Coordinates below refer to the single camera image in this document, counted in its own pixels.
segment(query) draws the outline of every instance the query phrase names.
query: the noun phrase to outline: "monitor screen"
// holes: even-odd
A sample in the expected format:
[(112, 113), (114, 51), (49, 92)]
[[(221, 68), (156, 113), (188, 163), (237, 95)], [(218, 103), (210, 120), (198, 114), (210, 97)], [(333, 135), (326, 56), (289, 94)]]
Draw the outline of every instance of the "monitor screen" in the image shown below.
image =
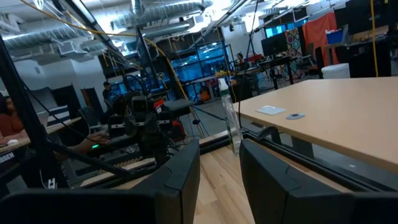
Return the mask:
[(277, 55), (287, 51), (285, 32), (262, 40), (261, 45), (265, 56)]

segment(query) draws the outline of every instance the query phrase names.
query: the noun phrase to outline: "orange curtain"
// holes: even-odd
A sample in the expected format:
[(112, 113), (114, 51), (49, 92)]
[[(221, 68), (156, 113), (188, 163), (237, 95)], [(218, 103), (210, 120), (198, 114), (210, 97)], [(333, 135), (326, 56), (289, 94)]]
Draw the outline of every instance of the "orange curtain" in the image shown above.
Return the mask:
[[(303, 25), (303, 33), (305, 37), (305, 44), (314, 43), (314, 50), (318, 47), (322, 47), (322, 55), (323, 61), (325, 62), (325, 66), (329, 65), (329, 60), (327, 56), (327, 50), (323, 48), (323, 46), (328, 44), (328, 39), (326, 37), (326, 30), (336, 30), (336, 18), (335, 13), (330, 12), (321, 18), (318, 18), (314, 21), (307, 22)], [(336, 56), (336, 52), (333, 49), (333, 62), (334, 64), (338, 64), (338, 59)]]

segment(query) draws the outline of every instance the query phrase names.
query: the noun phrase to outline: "window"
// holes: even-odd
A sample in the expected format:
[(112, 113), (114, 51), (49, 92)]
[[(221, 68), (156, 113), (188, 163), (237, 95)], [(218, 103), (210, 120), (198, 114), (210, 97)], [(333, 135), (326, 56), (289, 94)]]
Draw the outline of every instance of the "window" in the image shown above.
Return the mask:
[(267, 38), (268, 38), (268, 37), (272, 37), (273, 35), (280, 34), (285, 30), (291, 30), (291, 29), (300, 27), (300, 26), (304, 25), (306, 22), (307, 22), (307, 20), (304, 19), (304, 20), (298, 21), (296, 23), (293, 22), (290, 24), (284, 24), (284, 25), (280, 25), (277, 27), (272, 27), (272, 28), (267, 28), (267, 29), (264, 28), (264, 29), (266, 30), (266, 34), (267, 34)]
[(268, 28), (268, 29), (266, 29), (267, 37), (272, 37), (273, 35), (280, 34), (280, 33), (282, 33), (285, 30), (286, 30), (286, 26), (285, 25), (281, 25), (281, 26), (277, 26), (277, 27), (273, 27), (273, 28)]

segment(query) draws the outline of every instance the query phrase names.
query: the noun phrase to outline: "office chair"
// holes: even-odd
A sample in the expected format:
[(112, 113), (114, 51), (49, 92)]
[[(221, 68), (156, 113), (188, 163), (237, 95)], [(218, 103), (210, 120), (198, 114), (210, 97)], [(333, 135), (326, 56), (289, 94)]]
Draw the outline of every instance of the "office chair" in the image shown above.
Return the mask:
[(86, 121), (88, 126), (88, 134), (93, 134), (97, 131), (101, 131), (103, 129), (103, 125), (100, 123), (100, 119), (97, 117), (93, 108), (84, 107), (79, 110), (81, 117)]
[(303, 70), (305, 73), (308, 73), (317, 63), (313, 56), (313, 48), (314, 43), (309, 43), (305, 51), (305, 56), (299, 58), (302, 60), (302, 63), (297, 64), (297, 68)]

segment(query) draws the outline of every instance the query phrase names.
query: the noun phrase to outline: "white wall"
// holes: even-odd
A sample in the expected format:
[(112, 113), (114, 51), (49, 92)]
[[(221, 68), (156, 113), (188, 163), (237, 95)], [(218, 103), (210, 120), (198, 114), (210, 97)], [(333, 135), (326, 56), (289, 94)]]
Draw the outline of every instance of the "white wall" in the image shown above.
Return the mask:
[(80, 106), (85, 107), (86, 103), (80, 90), (76, 71), (73, 67), (72, 60), (62, 60), (60, 62), (43, 65), (47, 86), (54, 90), (57, 88), (73, 85)]
[[(38, 90), (47, 86), (45, 72), (36, 61), (23, 60), (15, 62), (14, 65), (19, 76), (31, 90)], [(6, 90), (2, 80), (0, 80), (0, 90)]]
[[(236, 60), (236, 55), (238, 53), (242, 53), (243, 57), (246, 57), (248, 44), (249, 44), (249, 34), (246, 34), (246, 26), (245, 24), (235, 25), (234, 31), (230, 32), (229, 27), (222, 27), (225, 44), (231, 44), (232, 51), (234, 53), (234, 58)], [(263, 30), (260, 30), (257, 33), (253, 34), (253, 47), (257, 53), (263, 54), (261, 40), (265, 38), (265, 34)], [(229, 48), (229, 60), (232, 61), (232, 56), (230, 54)]]
[(103, 111), (106, 111), (107, 106), (104, 102), (104, 97), (102, 96), (102, 92), (104, 90), (103, 83), (106, 79), (98, 57), (95, 56), (92, 60), (85, 62), (76, 62), (72, 60), (72, 64), (76, 72), (80, 88), (94, 88)]
[[(334, 4), (334, 3), (340, 2), (340, 1), (341, 1), (341, 0), (330, 0), (330, 1), (322, 1), (322, 2), (316, 3), (316, 4), (311, 4), (311, 5), (307, 6), (307, 8), (306, 8), (306, 10), (307, 10), (307, 15), (311, 15), (311, 14), (313, 14), (314, 12), (318, 12), (318, 11), (321, 10), (321, 9), (324, 9), (324, 8), (329, 7), (330, 4)], [(342, 9), (342, 8), (344, 8), (344, 7), (346, 7), (346, 4), (345, 4), (345, 3), (339, 4), (338, 6), (335, 6), (334, 9)], [(315, 19), (318, 19), (319, 17), (324, 16), (326, 13), (329, 13), (329, 12), (333, 12), (333, 9), (325, 9), (324, 11), (319, 12), (318, 14), (315, 14), (315, 15), (313, 15), (313, 16), (310, 16), (310, 17), (308, 18), (308, 20), (309, 20), (309, 21), (313, 21), (313, 20), (315, 20)]]

